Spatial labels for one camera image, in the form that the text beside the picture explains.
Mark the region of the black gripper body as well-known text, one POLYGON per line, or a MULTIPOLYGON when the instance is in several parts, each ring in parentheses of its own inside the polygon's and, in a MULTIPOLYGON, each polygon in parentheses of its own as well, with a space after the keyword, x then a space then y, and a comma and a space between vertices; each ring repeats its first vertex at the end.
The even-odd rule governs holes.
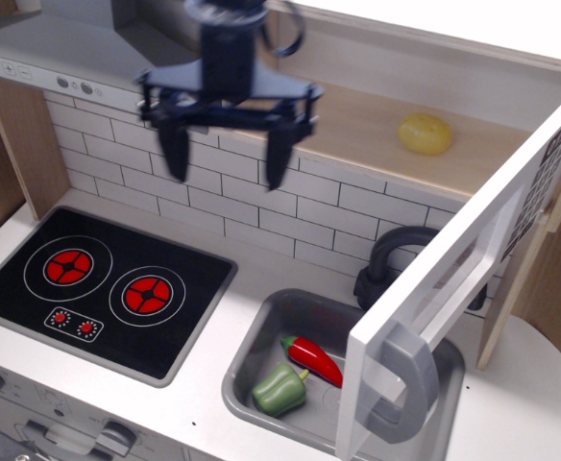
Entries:
POLYGON ((137 79, 140 116, 158 127, 233 128, 269 133, 290 126, 295 137, 313 132, 315 102, 324 90, 275 71, 256 56, 258 26, 204 25, 201 57, 156 67, 137 79))

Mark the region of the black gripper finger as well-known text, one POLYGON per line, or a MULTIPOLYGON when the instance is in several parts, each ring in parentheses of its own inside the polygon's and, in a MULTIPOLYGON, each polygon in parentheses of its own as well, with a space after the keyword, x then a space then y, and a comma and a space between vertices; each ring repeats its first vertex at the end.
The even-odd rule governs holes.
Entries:
POLYGON ((281 186, 294 143, 295 131, 290 126, 281 126, 268 133, 265 174, 269 190, 281 186))
POLYGON ((171 175, 179 182, 187 178, 189 162, 189 136, 178 122, 164 120, 159 123, 159 144, 171 175))

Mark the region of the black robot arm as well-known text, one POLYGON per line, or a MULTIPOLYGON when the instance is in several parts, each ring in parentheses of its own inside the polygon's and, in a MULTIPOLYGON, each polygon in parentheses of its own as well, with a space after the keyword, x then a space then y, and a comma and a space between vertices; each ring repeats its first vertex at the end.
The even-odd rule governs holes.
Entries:
POLYGON ((256 57, 261 39, 278 58, 294 54, 305 22, 291 5, 298 34, 281 49, 272 46, 262 1, 188 1, 185 10, 200 24, 200 58, 156 67, 138 76, 140 117, 157 130, 170 173, 187 179, 192 126, 259 131, 267 134, 266 181, 280 187, 296 144, 311 136, 315 102, 323 89, 266 66, 256 57))

